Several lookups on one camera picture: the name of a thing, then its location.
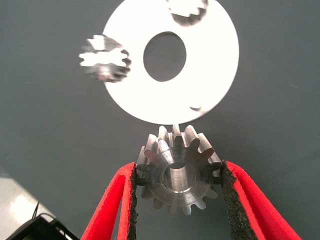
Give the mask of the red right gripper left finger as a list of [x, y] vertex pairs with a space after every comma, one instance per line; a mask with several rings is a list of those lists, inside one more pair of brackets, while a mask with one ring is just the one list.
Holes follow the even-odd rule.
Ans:
[[81, 239], [110, 240], [120, 210], [118, 240], [135, 240], [137, 222], [136, 164], [122, 166], [113, 176]]

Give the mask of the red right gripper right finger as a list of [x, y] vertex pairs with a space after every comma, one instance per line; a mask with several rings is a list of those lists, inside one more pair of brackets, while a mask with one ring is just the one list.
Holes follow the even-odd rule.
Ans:
[[300, 240], [254, 180], [224, 160], [221, 184], [233, 240]]

